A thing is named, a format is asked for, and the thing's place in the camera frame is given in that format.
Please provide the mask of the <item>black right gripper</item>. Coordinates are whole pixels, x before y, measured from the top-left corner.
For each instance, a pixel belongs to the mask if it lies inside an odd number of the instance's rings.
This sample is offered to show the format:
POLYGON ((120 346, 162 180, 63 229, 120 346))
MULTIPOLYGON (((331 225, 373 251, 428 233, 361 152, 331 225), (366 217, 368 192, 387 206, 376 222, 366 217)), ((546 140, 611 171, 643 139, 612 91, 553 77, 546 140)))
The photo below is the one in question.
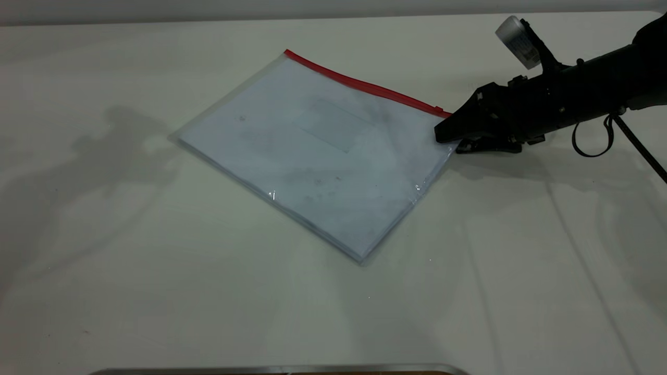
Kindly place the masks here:
POLYGON ((519 142, 585 121, 582 63, 517 77, 506 86, 486 84, 434 128, 438 143, 457 142, 457 154, 519 154, 519 142))

